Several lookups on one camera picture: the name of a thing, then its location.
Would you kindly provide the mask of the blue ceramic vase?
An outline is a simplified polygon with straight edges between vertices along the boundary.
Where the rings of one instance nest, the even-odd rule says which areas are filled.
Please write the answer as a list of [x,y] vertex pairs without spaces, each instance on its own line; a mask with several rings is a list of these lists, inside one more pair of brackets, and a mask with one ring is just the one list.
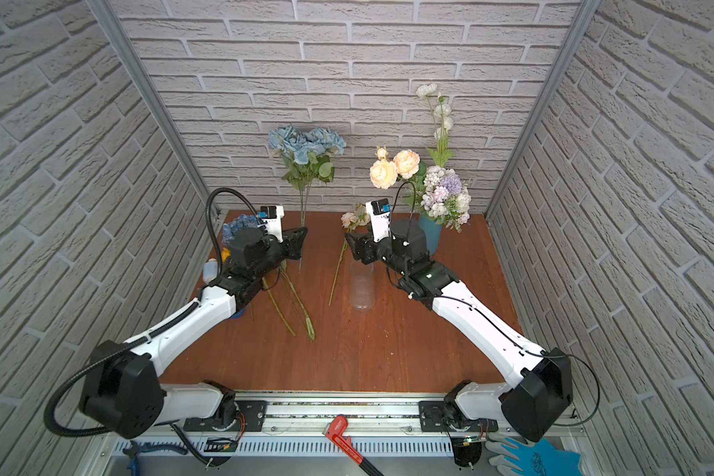
[[426,248],[428,248],[428,253],[430,253],[430,255],[436,254],[438,244],[440,243],[442,226],[426,215],[420,217],[418,224],[420,224],[420,229],[424,232],[424,236],[426,236]]

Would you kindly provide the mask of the clear ribbed glass vase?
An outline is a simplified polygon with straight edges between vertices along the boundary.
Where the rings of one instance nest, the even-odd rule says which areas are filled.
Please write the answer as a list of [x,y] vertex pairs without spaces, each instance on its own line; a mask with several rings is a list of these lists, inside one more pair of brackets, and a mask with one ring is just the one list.
[[374,265],[355,261],[351,265],[350,274],[351,305],[359,311],[371,309],[376,301]]

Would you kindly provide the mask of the pink white hydrangea bouquet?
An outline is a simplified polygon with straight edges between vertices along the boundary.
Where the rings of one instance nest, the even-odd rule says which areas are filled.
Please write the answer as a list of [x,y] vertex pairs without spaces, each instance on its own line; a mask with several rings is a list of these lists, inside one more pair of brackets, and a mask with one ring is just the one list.
[[454,169],[428,167],[418,197],[422,216],[432,223],[460,232],[470,220],[471,196]]

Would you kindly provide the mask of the peach rose flower stem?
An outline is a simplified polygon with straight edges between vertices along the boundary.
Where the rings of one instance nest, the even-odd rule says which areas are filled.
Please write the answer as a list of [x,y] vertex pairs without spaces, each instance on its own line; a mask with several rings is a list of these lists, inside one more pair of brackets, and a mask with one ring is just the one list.
[[388,190],[398,179],[410,180],[420,172],[420,156],[412,150],[402,150],[393,158],[385,147],[376,150],[377,160],[369,170],[369,178],[375,188]]

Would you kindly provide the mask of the dusty blue hydrangea flower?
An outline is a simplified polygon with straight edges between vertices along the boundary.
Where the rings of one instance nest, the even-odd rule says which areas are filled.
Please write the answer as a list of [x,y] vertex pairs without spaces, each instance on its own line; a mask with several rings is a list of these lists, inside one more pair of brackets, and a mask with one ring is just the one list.
[[301,226],[305,226],[311,187],[314,182],[329,184],[334,180],[333,160],[343,155],[346,142],[327,128],[301,132],[288,125],[269,132],[268,147],[284,162],[283,180],[299,193]]

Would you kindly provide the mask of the white poppy flower stem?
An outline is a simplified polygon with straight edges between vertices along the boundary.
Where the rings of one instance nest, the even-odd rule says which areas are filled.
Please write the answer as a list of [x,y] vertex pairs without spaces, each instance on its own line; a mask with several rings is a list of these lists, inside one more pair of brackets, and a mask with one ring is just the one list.
[[436,146],[430,149],[430,156],[434,164],[444,167],[453,157],[453,152],[449,148],[449,132],[454,121],[452,119],[452,109],[449,100],[443,96],[436,83],[422,83],[416,88],[416,96],[426,101],[432,121],[434,121],[434,140]]

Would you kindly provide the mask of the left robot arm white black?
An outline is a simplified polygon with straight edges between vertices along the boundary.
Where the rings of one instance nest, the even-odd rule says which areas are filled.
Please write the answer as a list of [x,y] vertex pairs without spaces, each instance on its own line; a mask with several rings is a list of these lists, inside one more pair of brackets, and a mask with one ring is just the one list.
[[236,232],[229,255],[198,295],[163,321],[116,343],[104,341],[89,363],[57,390],[46,404],[46,429],[62,438],[88,438],[115,432],[134,440],[152,426],[169,426],[186,451],[206,468],[226,458],[202,454],[190,441],[182,420],[204,420],[215,430],[244,426],[233,390],[214,382],[163,385],[160,378],[188,347],[222,321],[245,309],[263,289],[268,274],[287,260],[299,260],[305,226],[284,229],[281,206],[252,209],[250,228]]

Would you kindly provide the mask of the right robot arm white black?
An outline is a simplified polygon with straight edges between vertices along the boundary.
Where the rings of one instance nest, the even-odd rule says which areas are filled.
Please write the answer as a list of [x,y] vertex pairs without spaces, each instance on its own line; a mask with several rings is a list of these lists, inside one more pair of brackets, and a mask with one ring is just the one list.
[[444,398],[442,423],[453,430],[505,420],[517,434],[540,441],[559,426],[574,401],[572,364],[577,356],[547,351],[502,321],[446,265],[432,259],[422,230],[409,219],[380,216],[371,230],[348,232],[345,241],[363,264],[381,262],[398,275],[395,288],[457,328],[504,379],[498,391],[462,381]]

